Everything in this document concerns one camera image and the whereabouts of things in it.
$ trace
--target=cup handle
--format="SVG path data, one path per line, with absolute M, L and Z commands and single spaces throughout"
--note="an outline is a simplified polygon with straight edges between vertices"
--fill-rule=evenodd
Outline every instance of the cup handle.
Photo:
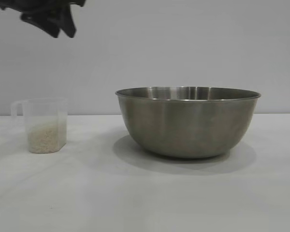
M 17 119 L 17 108 L 18 108 L 18 105 L 20 105 L 21 103 L 22 101 L 15 101 L 11 104 L 11 118 L 12 118 L 13 123 L 15 123 Z

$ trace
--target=translucent plastic cup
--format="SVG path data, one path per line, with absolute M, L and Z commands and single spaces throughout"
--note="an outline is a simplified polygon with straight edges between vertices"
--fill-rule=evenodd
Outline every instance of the translucent plastic cup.
M 28 150 L 46 154 L 59 151 L 67 142 L 67 100 L 40 98 L 15 101 L 11 105 L 12 120 L 17 118 L 17 108 L 22 105 Z

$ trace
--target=bowl rim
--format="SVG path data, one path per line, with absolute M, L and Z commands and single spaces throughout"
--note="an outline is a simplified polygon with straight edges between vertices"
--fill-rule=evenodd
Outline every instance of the bowl rim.
M 161 98 L 147 98 L 147 97 L 136 97 L 130 96 L 126 94 L 122 94 L 120 92 L 133 90 L 133 89 L 147 89 L 147 88 L 215 88 L 215 89 L 224 89 L 224 90 L 239 90 L 250 92 L 251 94 L 255 94 L 255 96 L 248 98 L 235 98 L 235 99 L 161 99 Z M 261 94 L 255 91 L 240 89 L 240 88 L 224 88 L 224 87 L 203 87 L 203 86 L 180 86 L 180 87 L 135 87 L 135 88 L 124 88 L 117 90 L 115 94 L 119 97 L 132 98 L 132 99 L 140 99 L 140 100 L 148 100 L 148 101 L 163 101 L 163 102 L 236 102 L 236 101 L 245 101 L 251 99 L 257 99 L 261 97 Z

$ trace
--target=white table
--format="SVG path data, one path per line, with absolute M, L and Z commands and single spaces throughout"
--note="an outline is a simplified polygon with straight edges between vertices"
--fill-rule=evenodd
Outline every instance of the white table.
M 121 116 L 70 116 L 58 153 L 2 130 L 0 232 L 290 232 L 290 115 L 255 115 L 224 157 L 154 157 Z

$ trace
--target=metal mixing bowl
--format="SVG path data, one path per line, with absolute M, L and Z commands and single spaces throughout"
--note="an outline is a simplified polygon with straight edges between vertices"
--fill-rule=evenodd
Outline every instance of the metal mixing bowl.
M 247 131 L 257 92 L 210 87 L 144 87 L 116 92 L 131 137 L 170 157 L 205 158 L 233 148 Z

